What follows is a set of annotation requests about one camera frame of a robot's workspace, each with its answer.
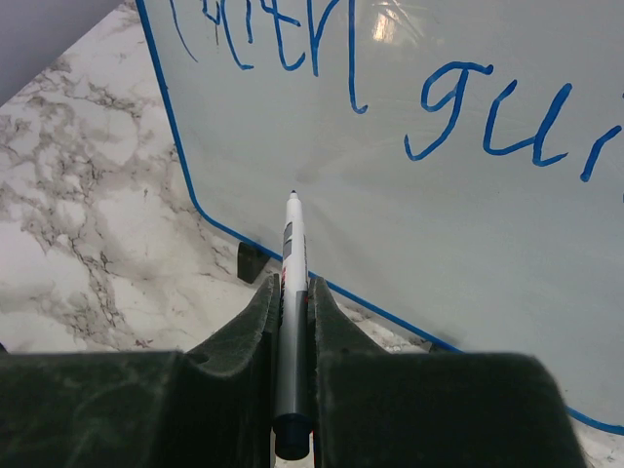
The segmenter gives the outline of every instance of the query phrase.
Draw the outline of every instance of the gray wall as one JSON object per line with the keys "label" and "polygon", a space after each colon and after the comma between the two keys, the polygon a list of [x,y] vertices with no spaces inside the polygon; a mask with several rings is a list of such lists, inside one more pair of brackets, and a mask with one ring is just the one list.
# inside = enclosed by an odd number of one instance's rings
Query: gray wall
{"label": "gray wall", "polygon": [[0,0],[0,105],[121,0]]}

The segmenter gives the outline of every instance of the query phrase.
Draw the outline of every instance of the dry erase marker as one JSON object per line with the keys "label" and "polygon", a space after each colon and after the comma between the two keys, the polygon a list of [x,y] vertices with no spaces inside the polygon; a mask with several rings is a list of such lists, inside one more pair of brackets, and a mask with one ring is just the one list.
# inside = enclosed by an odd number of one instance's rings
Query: dry erase marker
{"label": "dry erase marker", "polygon": [[301,202],[293,190],[286,204],[273,431],[280,458],[298,460],[310,450],[307,406],[306,326],[308,267]]}

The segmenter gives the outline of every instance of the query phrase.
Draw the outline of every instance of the white marble surface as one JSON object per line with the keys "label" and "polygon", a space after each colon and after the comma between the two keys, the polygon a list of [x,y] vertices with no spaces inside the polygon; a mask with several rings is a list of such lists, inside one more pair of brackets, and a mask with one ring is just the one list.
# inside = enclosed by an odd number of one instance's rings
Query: white marble surface
{"label": "white marble surface", "polygon": [[[0,108],[9,351],[187,350],[254,293],[236,279],[235,253],[189,200],[130,2]],[[426,347],[345,311],[390,351]],[[575,427],[590,466],[624,467],[624,438]]]}

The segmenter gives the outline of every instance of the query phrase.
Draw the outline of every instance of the black marker cap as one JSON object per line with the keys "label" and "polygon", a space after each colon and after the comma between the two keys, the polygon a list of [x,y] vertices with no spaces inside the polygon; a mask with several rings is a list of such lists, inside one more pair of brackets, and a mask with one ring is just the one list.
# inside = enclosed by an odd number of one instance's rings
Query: black marker cap
{"label": "black marker cap", "polygon": [[300,460],[310,452],[312,424],[302,414],[284,414],[273,421],[275,454],[284,460]]}

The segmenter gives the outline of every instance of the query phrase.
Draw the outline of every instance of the black plastic foot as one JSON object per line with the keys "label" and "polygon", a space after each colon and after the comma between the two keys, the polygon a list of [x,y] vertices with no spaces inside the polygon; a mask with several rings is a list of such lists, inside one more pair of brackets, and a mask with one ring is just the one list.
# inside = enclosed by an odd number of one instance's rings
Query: black plastic foot
{"label": "black plastic foot", "polygon": [[243,242],[238,245],[236,276],[245,283],[253,283],[270,256]]}

